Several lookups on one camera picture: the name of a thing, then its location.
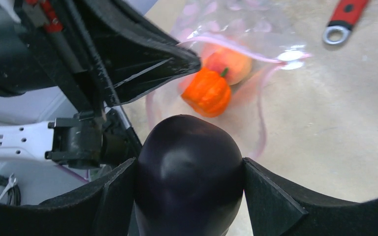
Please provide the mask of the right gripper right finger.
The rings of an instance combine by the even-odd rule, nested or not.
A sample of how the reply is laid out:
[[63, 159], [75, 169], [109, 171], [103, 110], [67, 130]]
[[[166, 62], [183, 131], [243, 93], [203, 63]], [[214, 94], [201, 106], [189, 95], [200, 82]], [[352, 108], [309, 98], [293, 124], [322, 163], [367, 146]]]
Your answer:
[[255, 236], [378, 236], [378, 198], [330, 197], [244, 158], [245, 196]]

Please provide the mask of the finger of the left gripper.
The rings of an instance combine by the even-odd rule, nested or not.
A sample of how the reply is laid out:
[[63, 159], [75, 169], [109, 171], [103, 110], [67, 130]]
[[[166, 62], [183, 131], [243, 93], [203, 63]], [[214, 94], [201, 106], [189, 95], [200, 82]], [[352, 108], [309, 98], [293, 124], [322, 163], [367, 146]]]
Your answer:
[[197, 72], [195, 52], [152, 24], [124, 0], [77, 0], [87, 34], [104, 72], [106, 102], [133, 102], [162, 85]]

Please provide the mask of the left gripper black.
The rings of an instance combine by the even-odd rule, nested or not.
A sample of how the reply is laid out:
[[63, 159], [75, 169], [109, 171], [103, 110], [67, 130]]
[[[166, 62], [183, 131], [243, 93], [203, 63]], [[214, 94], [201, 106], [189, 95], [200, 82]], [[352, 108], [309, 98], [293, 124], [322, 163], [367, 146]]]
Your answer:
[[0, 97], [58, 87], [79, 111], [116, 106], [90, 0], [0, 0]]

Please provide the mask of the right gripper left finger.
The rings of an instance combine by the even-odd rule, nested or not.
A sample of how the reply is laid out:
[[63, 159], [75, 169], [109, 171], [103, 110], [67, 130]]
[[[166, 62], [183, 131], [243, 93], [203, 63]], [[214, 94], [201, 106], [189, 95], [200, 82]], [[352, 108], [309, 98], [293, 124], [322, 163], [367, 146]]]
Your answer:
[[136, 159], [36, 206], [0, 204], [0, 236], [126, 236]]

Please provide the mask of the orange pumpkin toy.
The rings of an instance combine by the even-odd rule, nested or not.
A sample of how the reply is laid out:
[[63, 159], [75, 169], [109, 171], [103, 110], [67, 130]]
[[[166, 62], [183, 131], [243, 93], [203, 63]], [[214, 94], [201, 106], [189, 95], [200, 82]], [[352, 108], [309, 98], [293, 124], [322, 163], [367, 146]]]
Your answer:
[[224, 78], [227, 73], [227, 67], [220, 73], [206, 67], [201, 68], [183, 91], [181, 98], [204, 117], [221, 115], [232, 96], [231, 88]]

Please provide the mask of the purple eggplant toy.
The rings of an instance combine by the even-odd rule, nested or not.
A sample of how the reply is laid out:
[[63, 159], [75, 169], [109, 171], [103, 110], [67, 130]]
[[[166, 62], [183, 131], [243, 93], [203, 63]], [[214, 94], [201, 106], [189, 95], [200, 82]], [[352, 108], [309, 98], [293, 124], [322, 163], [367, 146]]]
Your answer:
[[138, 157], [142, 236], [223, 236], [242, 201], [241, 152], [223, 129], [190, 115], [158, 123]]

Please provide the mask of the clear zip top bag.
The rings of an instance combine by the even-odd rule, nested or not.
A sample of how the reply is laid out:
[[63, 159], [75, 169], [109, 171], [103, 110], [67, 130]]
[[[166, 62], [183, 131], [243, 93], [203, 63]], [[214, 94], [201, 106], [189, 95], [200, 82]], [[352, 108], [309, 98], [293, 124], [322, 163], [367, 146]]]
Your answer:
[[189, 0], [171, 35], [200, 57], [201, 69], [147, 95], [149, 127], [192, 115], [224, 129], [245, 157], [257, 159], [266, 143], [263, 87], [277, 70], [303, 66], [305, 42], [271, 0]]

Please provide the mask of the pink peach toy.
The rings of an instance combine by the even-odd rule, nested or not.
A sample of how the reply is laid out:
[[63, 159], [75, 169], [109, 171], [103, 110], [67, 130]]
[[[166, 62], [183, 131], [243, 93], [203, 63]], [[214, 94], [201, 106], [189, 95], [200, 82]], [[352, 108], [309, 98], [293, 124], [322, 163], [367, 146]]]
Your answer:
[[253, 59], [228, 48], [218, 48], [210, 56], [203, 60], [203, 65], [224, 75], [227, 83], [232, 86], [245, 79], [251, 72]]

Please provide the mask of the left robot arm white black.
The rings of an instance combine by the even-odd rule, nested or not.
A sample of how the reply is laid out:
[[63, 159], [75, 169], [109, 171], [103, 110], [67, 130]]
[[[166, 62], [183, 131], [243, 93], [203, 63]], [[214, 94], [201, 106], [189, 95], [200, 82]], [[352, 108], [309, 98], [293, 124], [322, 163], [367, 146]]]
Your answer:
[[122, 109], [200, 59], [122, 0], [0, 0], [0, 97], [58, 87], [72, 118], [0, 126], [0, 161], [118, 166], [141, 142]]

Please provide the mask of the red handled adjustable wrench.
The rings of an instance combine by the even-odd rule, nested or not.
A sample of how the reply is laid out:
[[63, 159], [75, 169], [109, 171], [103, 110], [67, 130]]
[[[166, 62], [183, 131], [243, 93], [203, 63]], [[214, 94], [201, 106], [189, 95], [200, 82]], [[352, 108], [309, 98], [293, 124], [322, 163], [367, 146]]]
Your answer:
[[[344, 44], [369, 2], [369, 0], [340, 0], [326, 25], [322, 41], [328, 45]], [[330, 35], [334, 32], [342, 34], [339, 40], [330, 39]]]

